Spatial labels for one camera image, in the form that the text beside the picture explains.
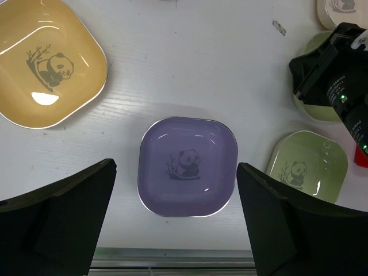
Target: gray smudge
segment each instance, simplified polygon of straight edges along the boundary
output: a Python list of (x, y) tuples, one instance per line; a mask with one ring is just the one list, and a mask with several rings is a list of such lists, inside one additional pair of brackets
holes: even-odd
[(272, 25), (274, 25), (274, 27), (280, 32), (280, 34), (282, 34), (283, 36), (286, 35), (286, 29), (281, 26), (279, 22), (277, 22), (276, 20), (272, 20)]

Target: white surface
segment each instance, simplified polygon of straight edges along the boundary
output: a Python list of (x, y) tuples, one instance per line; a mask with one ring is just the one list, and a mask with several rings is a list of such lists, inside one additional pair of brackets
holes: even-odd
[(293, 105), (288, 62), (319, 31), (313, 0), (67, 2), (105, 50), (106, 89), (44, 131), (0, 118), (0, 199), (111, 157), (118, 173), (98, 246), (249, 250), (237, 190), (208, 218), (158, 217), (139, 201), (142, 135), (161, 118), (187, 116), (227, 125), (239, 161), (261, 170), (290, 132), (307, 129), (336, 140), (350, 161), (338, 204), (368, 211), (368, 170), (352, 162), (355, 145), (344, 126), (315, 123)]

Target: green plate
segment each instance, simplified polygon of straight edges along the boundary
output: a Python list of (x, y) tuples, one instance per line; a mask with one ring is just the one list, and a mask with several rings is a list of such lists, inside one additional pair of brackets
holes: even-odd
[(334, 204), (347, 168), (346, 153), (338, 143), (310, 131), (300, 131), (277, 144), (266, 174)]
[[(332, 32), (321, 32), (312, 37), (307, 45), (300, 51), (299, 56), (306, 55), (315, 49), (317, 49), (325, 40), (331, 35)], [(294, 103), (296, 107), (302, 112), (306, 113), (312, 119), (318, 121), (330, 121), (341, 122), (339, 116), (334, 109), (330, 106), (317, 106), (317, 105), (305, 105), (295, 95), (293, 95)]]

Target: bowl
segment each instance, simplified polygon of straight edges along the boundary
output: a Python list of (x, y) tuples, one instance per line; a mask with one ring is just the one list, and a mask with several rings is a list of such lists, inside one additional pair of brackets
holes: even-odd
[[(330, 31), (326, 31), (313, 36), (312, 39), (306, 44), (306, 46), (300, 51), (299, 56), (306, 55), (317, 49), (319, 46), (322, 45), (323, 42), (326, 41), (326, 39), (329, 38), (331, 33), (332, 32)], [(300, 111), (302, 111), (314, 120), (326, 122), (341, 122), (341, 119), (331, 106), (306, 105), (295, 95), (293, 95), (293, 100), (296, 107)]]
[(346, 153), (338, 143), (310, 131), (299, 131), (277, 144), (266, 174), (334, 204), (347, 169)]
[(210, 216), (228, 203), (236, 166), (236, 140), (225, 125), (167, 118), (143, 137), (138, 194), (143, 205), (160, 216)]
[(54, 126), (94, 99), (104, 52), (61, 0), (0, 4), (0, 114), (26, 128)]
[(318, 0), (317, 13), (321, 23), (329, 30), (334, 30), (342, 22), (368, 28), (367, 0)]

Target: purple plate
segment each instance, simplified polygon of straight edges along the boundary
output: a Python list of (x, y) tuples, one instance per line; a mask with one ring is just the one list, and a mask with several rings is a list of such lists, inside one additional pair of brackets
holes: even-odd
[(144, 206), (160, 216), (210, 216), (229, 201), (236, 165), (236, 140), (225, 125), (167, 118), (143, 137), (138, 193)]

